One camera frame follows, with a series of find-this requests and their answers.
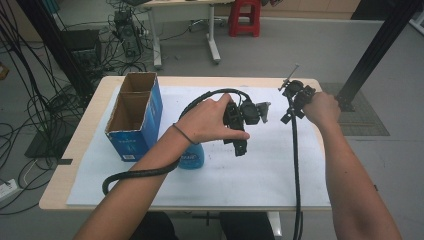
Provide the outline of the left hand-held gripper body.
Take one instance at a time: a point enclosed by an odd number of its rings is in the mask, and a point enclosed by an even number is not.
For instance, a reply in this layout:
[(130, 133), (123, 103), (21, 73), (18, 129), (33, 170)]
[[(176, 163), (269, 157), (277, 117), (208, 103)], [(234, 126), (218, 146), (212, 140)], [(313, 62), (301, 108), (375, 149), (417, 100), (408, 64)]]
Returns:
[[(227, 104), (223, 123), (233, 130), (244, 131), (244, 125), (256, 125), (259, 123), (261, 115), (258, 105), (251, 101), (244, 101), (240, 106), (234, 102)], [(247, 152), (247, 141), (230, 139), (225, 140), (225, 144), (232, 143), (235, 149), (235, 156), (243, 156)]]

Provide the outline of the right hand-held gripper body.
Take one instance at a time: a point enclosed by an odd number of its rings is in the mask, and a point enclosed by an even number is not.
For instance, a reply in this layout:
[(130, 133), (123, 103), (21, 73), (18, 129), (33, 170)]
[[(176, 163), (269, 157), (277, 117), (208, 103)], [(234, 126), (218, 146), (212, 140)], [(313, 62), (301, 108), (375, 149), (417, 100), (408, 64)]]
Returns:
[(282, 95), (287, 98), (289, 107), (281, 121), (287, 124), (294, 117), (302, 119), (305, 116), (303, 108), (312, 101), (316, 89), (309, 85), (304, 85), (299, 80), (286, 80), (282, 85), (282, 89)]

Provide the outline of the blue bottle with white cap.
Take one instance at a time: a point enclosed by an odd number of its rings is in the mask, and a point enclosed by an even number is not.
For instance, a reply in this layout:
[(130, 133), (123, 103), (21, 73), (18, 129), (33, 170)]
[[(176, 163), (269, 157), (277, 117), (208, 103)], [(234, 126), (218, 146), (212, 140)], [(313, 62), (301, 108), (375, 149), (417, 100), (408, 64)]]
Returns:
[(186, 170), (199, 169), (204, 164), (204, 150), (201, 144), (190, 145), (181, 155), (179, 167)]

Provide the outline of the blue cardboard box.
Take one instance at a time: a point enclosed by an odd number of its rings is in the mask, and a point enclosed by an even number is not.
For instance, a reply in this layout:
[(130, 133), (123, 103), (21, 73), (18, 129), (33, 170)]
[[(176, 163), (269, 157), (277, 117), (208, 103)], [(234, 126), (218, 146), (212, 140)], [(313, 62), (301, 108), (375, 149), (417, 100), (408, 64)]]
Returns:
[(138, 161), (156, 144), (162, 110), (157, 74), (128, 73), (105, 129), (122, 161)]

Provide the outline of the person's right hand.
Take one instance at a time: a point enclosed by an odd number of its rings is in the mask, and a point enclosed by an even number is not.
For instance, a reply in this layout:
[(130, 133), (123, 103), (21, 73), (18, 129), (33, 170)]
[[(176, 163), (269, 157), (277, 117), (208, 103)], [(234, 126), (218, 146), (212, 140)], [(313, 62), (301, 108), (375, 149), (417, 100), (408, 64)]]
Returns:
[(341, 110), (333, 95), (318, 92), (312, 97), (312, 101), (305, 105), (304, 112), (319, 129), (324, 129), (334, 127), (338, 123)]

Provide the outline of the person's left hand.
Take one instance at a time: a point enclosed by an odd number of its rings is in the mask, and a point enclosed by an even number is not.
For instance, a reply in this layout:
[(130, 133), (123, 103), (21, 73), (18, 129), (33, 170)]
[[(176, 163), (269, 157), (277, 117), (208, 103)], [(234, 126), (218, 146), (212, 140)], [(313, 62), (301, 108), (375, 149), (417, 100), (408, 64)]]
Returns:
[(215, 140), (247, 140), (250, 135), (243, 130), (227, 128), (223, 115), (227, 104), (232, 102), (229, 94), (223, 94), (217, 101), (207, 99), (187, 112), (175, 126), (194, 143)]

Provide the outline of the dark hair band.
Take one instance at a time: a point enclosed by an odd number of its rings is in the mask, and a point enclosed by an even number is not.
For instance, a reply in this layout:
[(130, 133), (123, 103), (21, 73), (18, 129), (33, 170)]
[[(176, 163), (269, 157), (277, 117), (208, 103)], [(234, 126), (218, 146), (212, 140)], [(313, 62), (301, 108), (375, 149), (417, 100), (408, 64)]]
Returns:
[(176, 123), (172, 124), (172, 127), (175, 128), (190, 144), (192, 145), (198, 145), (198, 142), (194, 142), (191, 140), (177, 125)]

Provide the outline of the red plastic stool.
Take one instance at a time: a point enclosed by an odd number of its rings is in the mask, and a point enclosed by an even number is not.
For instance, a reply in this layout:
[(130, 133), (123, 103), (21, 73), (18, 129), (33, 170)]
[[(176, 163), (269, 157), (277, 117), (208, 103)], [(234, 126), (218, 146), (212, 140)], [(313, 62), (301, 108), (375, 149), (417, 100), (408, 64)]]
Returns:
[(235, 0), (232, 3), (228, 18), (231, 37), (239, 34), (251, 34), (253, 37), (260, 35), (260, 0)]

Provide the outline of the grey floor mat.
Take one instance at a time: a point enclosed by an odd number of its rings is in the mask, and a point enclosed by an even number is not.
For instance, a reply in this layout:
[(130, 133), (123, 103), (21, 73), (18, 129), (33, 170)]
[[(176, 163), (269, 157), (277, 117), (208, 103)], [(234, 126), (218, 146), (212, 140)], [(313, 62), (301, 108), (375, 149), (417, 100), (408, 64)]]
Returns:
[(389, 136), (379, 116), (359, 91), (352, 101), (353, 111), (342, 112), (339, 124), (345, 136)]

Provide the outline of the white desk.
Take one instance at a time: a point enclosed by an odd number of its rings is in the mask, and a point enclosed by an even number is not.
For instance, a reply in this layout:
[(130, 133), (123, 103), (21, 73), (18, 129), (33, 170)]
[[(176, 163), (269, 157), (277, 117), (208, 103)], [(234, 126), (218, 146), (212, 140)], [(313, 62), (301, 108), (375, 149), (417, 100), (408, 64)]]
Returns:
[(208, 24), (206, 39), (214, 63), (221, 61), (220, 53), (215, 42), (215, 6), (228, 4), (234, 0), (150, 0), (138, 6), (147, 12), (150, 31), (152, 34), (153, 65), (162, 68), (162, 54), (159, 36), (156, 31), (157, 23), (205, 20)]

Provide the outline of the person's dark pants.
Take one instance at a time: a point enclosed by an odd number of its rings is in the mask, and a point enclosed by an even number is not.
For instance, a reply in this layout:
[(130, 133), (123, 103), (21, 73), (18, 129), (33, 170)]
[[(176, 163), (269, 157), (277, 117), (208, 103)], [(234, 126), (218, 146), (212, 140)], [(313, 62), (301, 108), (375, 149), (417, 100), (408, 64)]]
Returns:
[[(221, 229), (227, 240), (275, 240), (266, 212), (221, 212)], [(148, 212), (129, 240), (179, 240), (165, 212)]]

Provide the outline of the black equipment box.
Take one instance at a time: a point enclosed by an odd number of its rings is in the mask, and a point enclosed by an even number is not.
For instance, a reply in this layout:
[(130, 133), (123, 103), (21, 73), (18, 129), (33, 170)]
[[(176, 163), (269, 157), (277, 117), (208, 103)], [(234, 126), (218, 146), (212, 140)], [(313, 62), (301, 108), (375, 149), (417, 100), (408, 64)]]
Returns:
[(64, 44), (84, 68), (98, 67), (101, 61), (99, 30), (66, 30), (61, 32)]

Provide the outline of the white power strip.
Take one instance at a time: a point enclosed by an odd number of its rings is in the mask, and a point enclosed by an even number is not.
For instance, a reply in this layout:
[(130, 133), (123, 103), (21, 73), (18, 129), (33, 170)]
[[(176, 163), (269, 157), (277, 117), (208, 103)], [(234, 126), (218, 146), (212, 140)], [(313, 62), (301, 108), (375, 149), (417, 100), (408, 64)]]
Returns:
[(19, 187), (16, 183), (15, 179), (11, 179), (6, 181), (5, 183), (0, 185), (0, 202), (4, 201), (8, 197), (19, 191)]

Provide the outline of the black metal frame post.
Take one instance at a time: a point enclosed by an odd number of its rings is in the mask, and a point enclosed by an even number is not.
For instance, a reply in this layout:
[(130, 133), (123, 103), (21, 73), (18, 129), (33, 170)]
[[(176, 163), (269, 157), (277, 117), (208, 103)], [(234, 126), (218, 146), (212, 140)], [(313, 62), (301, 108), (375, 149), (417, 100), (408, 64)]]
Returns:
[(355, 96), (423, 1), (399, 0), (395, 5), (336, 96), (343, 112), (354, 111), (352, 101)]
[(43, 1), (16, 0), (16, 2), (67, 76), (80, 101), (87, 105), (91, 101), (95, 88), (66, 47), (61, 31)]

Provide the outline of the black stand base plate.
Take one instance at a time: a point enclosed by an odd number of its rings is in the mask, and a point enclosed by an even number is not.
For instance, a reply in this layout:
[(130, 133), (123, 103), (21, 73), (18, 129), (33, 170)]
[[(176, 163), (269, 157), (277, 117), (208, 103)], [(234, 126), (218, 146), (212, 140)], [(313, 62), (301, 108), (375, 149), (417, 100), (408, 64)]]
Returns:
[(61, 158), (72, 136), (72, 132), (38, 131), (24, 155), (28, 158)]

